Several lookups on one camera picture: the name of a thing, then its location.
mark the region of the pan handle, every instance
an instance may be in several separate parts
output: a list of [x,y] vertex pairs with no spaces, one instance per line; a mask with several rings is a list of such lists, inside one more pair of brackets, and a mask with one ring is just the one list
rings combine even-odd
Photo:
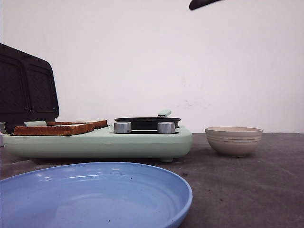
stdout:
[[161,110],[158,114],[157,117],[167,117],[168,115],[171,114],[171,110],[170,109],[164,109]]

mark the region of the blue plate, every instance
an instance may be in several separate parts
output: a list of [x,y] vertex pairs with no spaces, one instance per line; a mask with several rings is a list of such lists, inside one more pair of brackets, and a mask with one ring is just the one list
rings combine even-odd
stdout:
[[192,202],[175,173],[125,162],[58,166],[0,187],[1,228],[175,228]]

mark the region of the beige bowl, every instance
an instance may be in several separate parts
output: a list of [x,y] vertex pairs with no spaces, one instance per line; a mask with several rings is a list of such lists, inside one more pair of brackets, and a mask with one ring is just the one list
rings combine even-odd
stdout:
[[208,127],[205,132],[210,146],[219,154],[244,157],[258,146],[263,131],[250,127]]

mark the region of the gray table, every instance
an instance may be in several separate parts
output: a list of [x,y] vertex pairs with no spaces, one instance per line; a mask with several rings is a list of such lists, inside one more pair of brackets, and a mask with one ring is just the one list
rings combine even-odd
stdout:
[[157,159],[26,159],[1,147],[1,179],[57,165],[125,161],[155,165],[191,185],[193,203],[181,228],[303,228],[304,134],[265,133],[245,158],[217,155],[205,134],[193,134],[188,155],[173,163]]

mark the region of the mint green handle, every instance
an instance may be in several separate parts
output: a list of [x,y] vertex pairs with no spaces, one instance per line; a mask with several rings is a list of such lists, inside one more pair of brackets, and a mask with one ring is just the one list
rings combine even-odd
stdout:
[[158,117],[167,117],[170,114],[171,114],[170,109],[164,109],[164,110],[160,111],[157,115],[158,115]]
[[44,120],[39,120],[39,121],[28,121],[28,122],[24,122],[24,124],[27,127],[41,127],[41,126],[46,126],[47,122],[45,122]]

